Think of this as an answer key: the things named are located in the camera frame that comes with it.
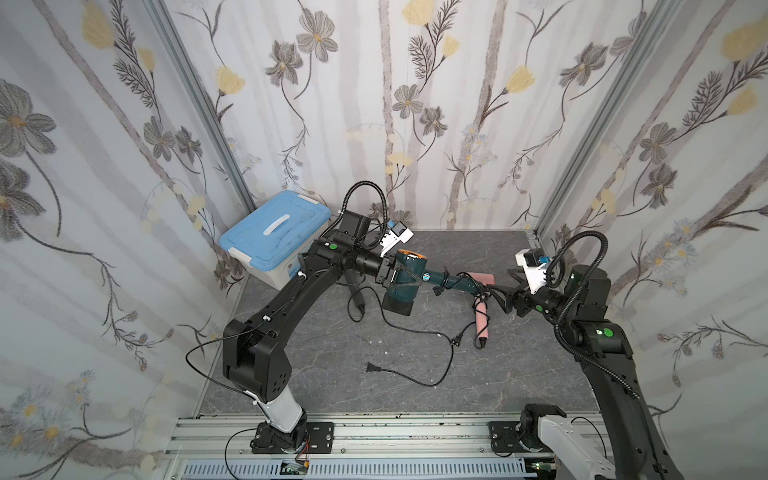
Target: black cable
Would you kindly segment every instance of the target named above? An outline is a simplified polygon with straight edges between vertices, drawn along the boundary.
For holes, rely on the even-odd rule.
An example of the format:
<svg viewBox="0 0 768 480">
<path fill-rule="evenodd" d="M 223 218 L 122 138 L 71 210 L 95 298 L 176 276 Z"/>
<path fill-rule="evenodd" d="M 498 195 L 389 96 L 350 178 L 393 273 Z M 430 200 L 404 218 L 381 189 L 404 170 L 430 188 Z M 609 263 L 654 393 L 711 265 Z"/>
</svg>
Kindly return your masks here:
<svg viewBox="0 0 768 480">
<path fill-rule="evenodd" d="M 583 420 L 586 420 L 587 422 L 589 422 L 589 424 L 592 425 L 592 428 L 598 433 L 598 437 L 600 437 L 600 443 L 603 444 L 603 456 L 605 458 L 608 458 L 608 450 L 605 448 L 605 442 L 603 442 L 603 436 L 600 434 L 600 430 L 598 430 L 598 428 L 596 426 L 594 426 L 594 423 L 592 423 L 592 421 L 590 419 L 588 419 L 587 417 L 574 417 L 571 420 L 571 423 L 573 423 L 574 420 L 579 420 L 579 419 L 583 419 Z"/>
<path fill-rule="evenodd" d="M 235 480 L 240 480 L 240 479 L 234 473 L 232 473 L 232 470 L 230 469 L 230 464 L 227 463 L 227 449 L 230 446 L 230 442 L 232 442 L 232 439 L 235 438 L 236 435 L 239 435 L 239 434 L 245 433 L 245 432 L 252 432 L 253 430 L 258 430 L 258 429 L 259 428 L 256 427 L 255 429 L 240 430 L 239 432 L 236 432 L 236 433 L 232 434 L 230 439 L 227 440 L 227 444 L 224 446 L 224 466 L 227 467 L 227 471 L 230 473 L 230 475 L 232 475 L 232 478 L 234 478 Z"/>
<path fill-rule="evenodd" d="M 366 276 L 363 275 L 362 276 L 362 280 L 360 280 L 358 283 L 340 283 L 340 282 L 336 282 L 336 285 L 341 285 L 341 286 L 358 286 L 358 285 L 362 285 L 362 283 L 365 282 L 365 281 L 366 281 Z"/>
<path fill-rule="evenodd" d="M 382 318 L 384 319 L 384 323 L 386 323 L 387 325 L 391 326 L 393 329 L 398 329 L 398 330 L 402 330 L 404 332 L 410 332 L 410 333 L 425 333 L 425 334 L 429 334 L 429 335 L 439 335 L 439 336 L 445 338 L 446 340 L 448 340 L 448 344 L 451 346 L 451 358 L 448 360 L 448 366 L 445 367 L 445 371 L 442 374 L 442 376 L 440 377 L 440 380 L 438 380 L 435 383 L 420 382 L 417 379 L 414 379 L 414 378 L 412 378 L 410 376 L 407 376 L 405 373 L 400 373 L 397 370 L 384 369 L 384 368 L 382 368 L 380 366 L 373 365 L 371 362 L 368 362 L 368 365 L 366 367 L 366 371 L 367 372 L 389 372 L 389 373 L 394 373 L 395 375 L 399 375 L 399 376 L 401 376 L 404 379 L 410 380 L 411 382 L 418 383 L 421 386 L 438 386 L 438 385 L 440 385 L 440 383 L 442 383 L 442 381 L 445 380 L 445 377 L 448 375 L 448 372 L 451 369 L 451 364 L 453 363 L 453 354 L 454 354 L 453 341 L 451 341 L 451 339 L 447 335 L 445 335 L 443 332 L 434 332 L 434 331 L 428 331 L 428 330 L 414 330 L 414 329 L 405 328 L 404 326 L 398 326 L 398 325 L 395 325 L 394 323 L 391 323 L 389 320 L 387 320 L 386 315 L 384 314 L 384 307 L 382 306 L 382 301 L 381 301 L 381 298 L 379 297 L 379 294 L 371 286 L 364 286 L 363 288 L 360 289 L 360 291 L 365 290 L 365 289 L 371 290 L 373 292 L 373 294 L 376 295 L 376 302 L 378 302 L 378 304 L 379 304 L 379 310 L 381 311 Z M 360 319 L 360 320 L 352 319 L 352 320 L 355 321 L 355 322 L 359 322 L 362 319 Z"/>
<path fill-rule="evenodd" d="M 346 195 L 344 195 L 344 201 L 341 204 L 341 213 L 339 213 L 339 216 L 336 217 L 336 219 L 333 221 L 333 223 L 331 223 L 328 226 L 328 228 L 326 228 L 320 234 L 321 237 L 325 237 L 328 234 L 328 232 L 330 232 L 331 230 L 336 228 L 336 225 L 338 225 L 339 222 L 341 222 L 342 217 L 344 217 L 344 212 L 346 212 L 346 205 L 349 203 L 349 198 L 352 196 L 352 193 L 355 190 L 357 190 L 358 188 L 362 187 L 363 185 L 368 185 L 369 187 L 372 187 L 374 190 L 376 190 L 376 193 L 379 194 L 379 197 L 381 198 L 381 201 L 382 201 L 382 225 L 386 225 L 387 224 L 387 220 L 389 220 L 389 216 L 387 214 L 386 196 L 384 195 L 384 192 L 379 187 L 379 185 L 374 184 L 372 181 L 370 181 L 370 180 L 361 180 L 361 181 L 357 182 L 356 184 L 352 185 L 351 188 L 349 190 L 347 190 Z M 363 244 L 362 248 L 364 250 L 373 250 L 374 248 L 376 248 L 376 246 L 379 245 L 379 243 L 381 243 L 382 238 L 384 238 L 384 233 L 385 233 L 384 230 L 385 229 L 382 228 L 381 231 L 379 231 L 379 237 L 376 239 L 375 242 L 373 242 L 373 244 L 371 244 L 371 245 Z"/>
<path fill-rule="evenodd" d="M 354 294 L 350 295 L 350 296 L 349 296 L 349 300 L 347 300 L 347 301 L 346 301 L 346 314 L 349 316 L 349 319 L 350 319 L 350 320 L 352 320 L 354 323 L 360 323 L 360 322 L 362 322 L 362 318 L 363 318 L 363 317 L 364 317 L 366 314 L 365 314 L 365 313 L 361 314 L 361 315 L 360 315 L 360 319 L 358 319 L 358 320 L 355 320 L 355 317 L 353 317 L 353 316 L 352 316 L 352 310 L 350 310 L 350 309 L 349 309 L 349 304 L 352 302 L 352 299 L 353 299 L 353 298 L 355 298 L 355 295 L 354 295 Z"/>
<path fill-rule="evenodd" d="M 265 322 L 266 322 L 266 320 L 262 321 L 262 322 L 259 324 L 259 326 L 258 326 L 258 327 L 256 327 L 255 329 L 251 329 L 251 330 L 245 330 L 244 332 L 240 332 L 240 333 L 237 333 L 237 334 L 235 334 L 235 335 L 225 336 L 225 337 L 222 337 L 222 338 L 220 338 L 220 339 L 210 340 L 210 341 L 208 341 L 208 342 L 205 342 L 205 343 L 201 343 L 200 345 L 198 345 L 198 346 L 194 347 L 192 350 L 190 350 L 189 352 L 187 352 L 187 355 L 186 355 L 184 358 L 187 360 L 187 364 L 188 364 L 190 367 L 192 367 L 192 370 L 194 370 L 194 371 L 195 371 L 195 372 L 197 372 L 197 373 L 200 373 L 200 374 L 201 374 L 203 377 L 207 378 L 207 379 L 208 379 L 209 381 L 211 381 L 212 383 L 215 383 L 215 384 L 217 384 L 218 386 L 223 386 L 225 389 L 228 389 L 228 390 L 232 390 L 233 392 L 237 392 L 237 393 L 239 393 L 239 394 L 241 394 L 241 395 L 244 395 L 244 396 L 248 397 L 248 399 L 249 399 L 250 401 L 253 401 L 253 398 L 251 398 L 251 396 L 250 396 L 250 395 L 248 395 L 247 393 L 245 393 L 243 390 L 238 390 L 238 389 L 236 389 L 236 388 L 234 388 L 234 387 L 231 387 L 231 386 L 229 386 L 229 385 L 224 385 L 222 382 L 218 382 L 217 380 L 214 380 L 214 379 L 210 378 L 208 375 L 206 375 L 205 373 L 202 373 L 200 370 L 198 370 L 198 369 L 197 369 L 197 367 L 196 367 L 196 366 L 194 366 L 194 365 L 192 365 L 192 362 L 190 362 L 190 353 L 192 353 L 192 352 L 194 352 L 195 350 L 197 350 L 197 349 L 199 349 L 199 348 L 202 348 L 202 347 L 204 347 L 204 346 L 206 346 L 206 345 L 210 345 L 211 343 L 214 343 L 214 342 L 221 342 L 221 341 L 224 341 L 224 340 L 233 339 L 233 338 L 235 338 L 236 336 L 245 335 L 246 333 L 254 333 L 254 332 L 256 332 L 256 331 L 259 329 L 259 327 L 261 327 L 261 326 L 262 326 L 262 325 L 263 325 Z"/>
</svg>

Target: power cord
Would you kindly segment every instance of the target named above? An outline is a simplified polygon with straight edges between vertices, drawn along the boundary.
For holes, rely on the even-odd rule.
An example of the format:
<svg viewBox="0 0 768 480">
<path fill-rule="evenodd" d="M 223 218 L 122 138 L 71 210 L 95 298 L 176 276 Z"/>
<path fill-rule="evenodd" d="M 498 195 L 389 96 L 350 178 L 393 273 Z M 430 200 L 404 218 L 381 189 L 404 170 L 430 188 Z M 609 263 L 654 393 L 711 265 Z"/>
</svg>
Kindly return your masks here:
<svg viewBox="0 0 768 480">
<path fill-rule="evenodd" d="M 227 444 L 224 446 L 224 466 L 227 467 L 227 471 L 230 473 L 230 475 L 232 475 L 232 478 L 234 478 L 235 480 L 240 480 L 240 479 L 234 473 L 232 473 L 232 469 L 230 468 L 230 464 L 229 464 L 229 462 L 227 462 L 227 449 L 229 448 L 230 442 L 232 442 L 232 439 L 235 438 L 237 435 L 239 435 L 241 433 L 245 433 L 245 432 L 252 432 L 253 430 L 258 430 L 258 427 L 256 427 L 255 429 L 245 429 L 245 430 L 240 430 L 239 432 L 235 432 L 234 434 L 232 434 L 230 439 L 227 440 Z"/>
<path fill-rule="evenodd" d="M 371 290 L 373 292 L 373 294 L 376 296 L 376 302 L 379 304 L 379 311 L 382 314 L 382 318 L 384 319 L 384 323 L 386 323 L 387 325 L 391 326 L 393 329 L 398 329 L 398 330 L 402 330 L 404 332 L 410 332 L 410 333 L 424 333 L 424 334 L 429 334 L 429 335 L 438 335 L 438 336 L 441 336 L 442 338 L 446 339 L 448 341 L 448 344 L 451 346 L 451 358 L 448 360 L 448 365 L 445 367 L 445 371 L 442 374 L 442 376 L 440 377 L 440 380 L 438 380 L 435 383 L 420 382 L 419 380 L 414 379 L 411 376 L 407 376 L 405 373 L 398 372 L 397 370 L 385 369 L 385 368 L 382 368 L 380 366 L 374 365 L 371 362 L 368 362 L 368 364 L 366 365 L 366 372 L 388 372 L 388 373 L 394 373 L 395 375 L 399 375 L 402 378 L 410 380 L 411 382 L 417 383 L 417 384 L 419 384 L 421 386 L 438 386 L 438 385 L 440 385 L 442 383 L 442 381 L 445 380 L 445 377 L 448 376 L 448 372 L 451 369 L 451 364 L 453 363 L 453 355 L 454 355 L 454 349 L 453 349 L 454 343 L 453 343 L 453 341 L 447 335 L 445 335 L 443 332 L 435 332 L 435 331 L 428 331 L 428 330 L 414 330 L 414 329 L 405 328 L 404 326 L 395 325 L 394 323 L 392 323 L 389 320 L 387 320 L 386 314 L 384 313 L 384 307 L 382 306 L 382 301 L 381 301 L 381 298 L 379 297 L 379 294 L 371 286 L 364 286 L 363 288 L 360 289 L 360 291 L 365 290 L 365 289 Z M 355 323 L 359 323 L 360 321 L 362 321 L 362 318 L 360 320 L 356 320 L 356 319 L 354 319 L 352 317 L 352 314 L 349 312 L 349 302 L 347 303 L 347 314 L 349 315 L 349 319 L 352 320 Z"/>
<path fill-rule="evenodd" d="M 600 437 L 600 443 L 603 444 L 603 456 L 605 458 L 608 458 L 608 450 L 605 448 L 605 442 L 603 442 L 603 436 L 600 434 L 600 430 L 598 430 L 598 428 L 594 425 L 594 423 L 592 423 L 592 421 L 590 419 L 588 419 L 587 417 L 580 417 L 580 416 L 579 417 L 574 417 L 571 420 L 571 423 L 573 423 L 575 420 L 579 420 L 579 419 L 586 420 L 587 422 L 589 422 L 589 424 L 592 425 L 592 428 L 598 433 L 598 437 Z"/>
</svg>

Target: metal mounting plate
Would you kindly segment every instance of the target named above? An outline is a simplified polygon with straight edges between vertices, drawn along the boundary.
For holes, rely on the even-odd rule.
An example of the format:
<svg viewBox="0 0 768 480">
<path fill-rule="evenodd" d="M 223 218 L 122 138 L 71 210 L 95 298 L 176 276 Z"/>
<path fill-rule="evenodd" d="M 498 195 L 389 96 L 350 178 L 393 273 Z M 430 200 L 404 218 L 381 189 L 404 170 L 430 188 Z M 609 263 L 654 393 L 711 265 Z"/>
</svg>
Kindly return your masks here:
<svg viewBox="0 0 768 480">
<path fill-rule="evenodd" d="M 520 422 L 488 422 L 488 430 L 491 434 L 491 450 L 495 453 L 525 453 L 518 442 L 518 432 L 515 430 Z M 537 453 L 552 452 L 546 446 Z"/>
<path fill-rule="evenodd" d="M 333 422 L 307 422 L 306 431 L 310 434 L 310 445 L 306 449 L 307 454 L 323 454 L 331 453 L 333 449 Z M 251 448 L 254 448 L 254 442 L 250 443 Z M 253 451 L 255 455 L 282 455 L 283 450 L 280 447 L 273 447 L 271 449 L 259 449 L 258 453 Z"/>
</svg>

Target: box handle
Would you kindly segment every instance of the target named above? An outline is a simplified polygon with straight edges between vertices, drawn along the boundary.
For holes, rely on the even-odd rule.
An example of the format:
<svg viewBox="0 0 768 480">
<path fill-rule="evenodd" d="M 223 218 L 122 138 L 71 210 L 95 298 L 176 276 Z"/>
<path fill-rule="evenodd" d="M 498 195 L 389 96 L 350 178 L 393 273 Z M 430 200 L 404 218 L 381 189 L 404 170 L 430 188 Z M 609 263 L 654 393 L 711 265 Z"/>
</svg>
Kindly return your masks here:
<svg viewBox="0 0 768 480">
<path fill-rule="evenodd" d="M 273 231 L 275 231 L 275 229 L 276 229 L 277 227 L 279 227 L 279 226 L 280 226 L 280 224 L 282 224 L 284 221 L 288 220 L 289 218 L 290 218 L 290 215 L 289 215 L 289 214 L 285 214 L 285 215 L 283 215 L 282 217 L 278 218 L 277 220 L 273 221 L 273 222 L 272 222 L 272 224 L 271 224 L 271 225 L 269 225 L 269 226 L 266 228 L 266 230 L 264 230 L 264 235 L 269 235 L 270 233 L 272 233 Z"/>
</svg>

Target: yellow flower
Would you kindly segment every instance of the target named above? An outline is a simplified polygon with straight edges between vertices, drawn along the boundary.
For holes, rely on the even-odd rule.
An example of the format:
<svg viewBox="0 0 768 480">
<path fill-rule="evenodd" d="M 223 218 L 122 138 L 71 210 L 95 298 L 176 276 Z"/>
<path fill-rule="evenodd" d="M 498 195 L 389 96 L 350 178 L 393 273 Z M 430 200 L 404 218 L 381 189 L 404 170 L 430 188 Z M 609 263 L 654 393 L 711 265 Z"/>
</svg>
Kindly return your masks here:
<svg viewBox="0 0 768 480">
<path fill-rule="evenodd" d="M 191 198 L 190 203 L 187 205 L 187 213 L 194 215 L 203 208 L 205 208 L 205 197 L 202 197 L 201 195 L 194 195 Z"/>
<path fill-rule="evenodd" d="M 458 51 L 460 41 L 453 38 L 451 35 L 446 35 L 445 40 L 442 41 L 442 56 L 450 57 Z"/>
<path fill-rule="evenodd" d="M 394 154 L 389 154 L 387 156 L 387 160 L 389 160 L 391 163 L 396 165 L 402 165 L 404 167 L 408 167 L 410 164 L 413 163 L 413 159 L 405 154 L 405 152 L 395 152 Z"/>
<path fill-rule="evenodd" d="M 605 206 L 606 214 L 616 213 L 616 194 L 615 193 L 608 190 L 607 188 L 604 188 L 603 191 L 600 193 L 600 200 L 603 202 L 603 205 Z"/>
<path fill-rule="evenodd" d="M 58 427 L 51 427 L 45 431 L 45 438 L 53 440 L 58 436 Z"/>
<path fill-rule="evenodd" d="M 521 65 L 512 72 L 512 76 L 507 82 L 507 91 L 516 94 L 533 85 L 535 81 L 536 79 L 533 78 L 533 74 L 528 70 L 528 67 Z"/>
<path fill-rule="evenodd" d="M 402 10 L 402 17 L 411 25 L 427 25 L 435 13 L 435 0 L 411 0 Z"/>
<path fill-rule="evenodd" d="M 243 90 L 245 79 L 227 67 L 219 67 L 219 70 L 216 72 L 216 85 L 225 95 L 234 95 L 238 91 Z"/>
<path fill-rule="evenodd" d="M 729 115 L 741 115 L 755 108 L 757 105 L 757 95 L 752 85 L 748 85 L 744 88 L 740 94 L 738 94 L 728 107 Z"/>
<path fill-rule="evenodd" d="M 144 64 L 144 68 L 149 71 L 154 71 L 154 54 L 149 48 L 139 47 L 136 49 L 139 53 L 139 60 Z"/>
<path fill-rule="evenodd" d="M 81 23 L 83 38 L 96 48 L 110 48 L 114 45 L 114 32 L 109 20 L 95 3 L 85 4 Z"/>
<path fill-rule="evenodd" d="M 720 52 L 731 61 L 747 60 L 752 52 L 768 41 L 768 15 L 747 23 L 723 37 Z"/>
</svg>

